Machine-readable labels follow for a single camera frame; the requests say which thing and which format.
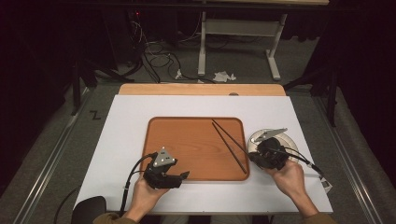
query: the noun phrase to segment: table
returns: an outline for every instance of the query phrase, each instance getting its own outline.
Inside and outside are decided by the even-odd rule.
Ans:
[[[246,138],[263,128],[287,127],[287,135],[312,161],[290,98],[279,85],[124,84],[114,98],[76,204],[101,195],[108,211],[120,209],[122,186],[141,157],[148,121],[157,116],[235,117],[243,122]],[[331,213],[318,174],[303,167],[308,194],[319,211]],[[245,181],[184,181],[179,189],[165,194],[151,214],[297,212],[272,178],[250,163],[250,176]]]
[[[206,2],[237,2],[237,3],[258,3],[258,4],[288,4],[288,5],[318,5],[326,6],[329,0],[204,0]],[[271,69],[274,80],[280,80],[280,74],[275,61],[275,52],[287,14],[282,14],[279,21],[240,21],[240,20],[221,20],[207,19],[206,12],[202,12],[201,22],[201,47],[198,60],[198,76],[205,75],[206,50],[205,40],[206,34],[216,35],[254,35],[269,36],[273,38],[273,44],[267,49],[265,56]]]

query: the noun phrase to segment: white tabletop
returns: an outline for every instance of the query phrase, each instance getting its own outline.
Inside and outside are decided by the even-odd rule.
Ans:
[[[261,129],[285,132],[312,161],[303,132],[287,96],[173,96],[117,95],[85,176],[76,204],[104,196],[108,211],[120,210],[123,186],[142,156],[149,120],[154,117],[232,117],[243,122],[246,142]],[[163,195],[151,214],[262,214],[297,213],[291,200],[272,178],[250,163],[245,181],[184,181]],[[318,174],[303,164],[305,186],[320,212],[332,207]],[[133,183],[126,209],[129,207]]]

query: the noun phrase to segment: black object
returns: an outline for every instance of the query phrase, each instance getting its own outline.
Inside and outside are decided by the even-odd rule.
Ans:
[[[71,224],[87,224],[106,212],[106,199],[102,196],[78,203],[73,210]]]
[[[189,176],[190,171],[182,173],[180,175],[167,175],[166,172],[168,172],[171,166],[176,165],[177,159],[175,159],[173,163],[156,166],[155,164],[157,163],[156,162],[157,157],[158,157],[158,153],[153,157],[151,162],[148,164],[146,171],[143,174],[143,177],[146,179],[148,184],[154,189],[179,188],[181,182],[184,179],[186,179],[187,176]]]
[[[257,152],[249,152],[248,157],[259,167],[280,170],[285,166],[289,155],[279,141],[272,137],[260,142]]]

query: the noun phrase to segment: person's left hand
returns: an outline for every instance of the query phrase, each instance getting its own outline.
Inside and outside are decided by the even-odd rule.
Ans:
[[[123,216],[135,222],[139,222],[145,214],[154,208],[158,200],[160,200],[167,191],[169,191],[169,189],[153,189],[142,175],[139,176],[134,183],[131,208]]]

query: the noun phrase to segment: crumpled paper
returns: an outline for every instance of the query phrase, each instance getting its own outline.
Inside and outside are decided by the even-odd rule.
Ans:
[[[224,72],[215,73],[215,77],[213,78],[213,80],[219,82],[227,82],[227,80],[231,80],[231,81],[236,80],[236,77],[233,75],[233,73],[231,74],[231,76],[229,76],[227,72],[224,71]]]

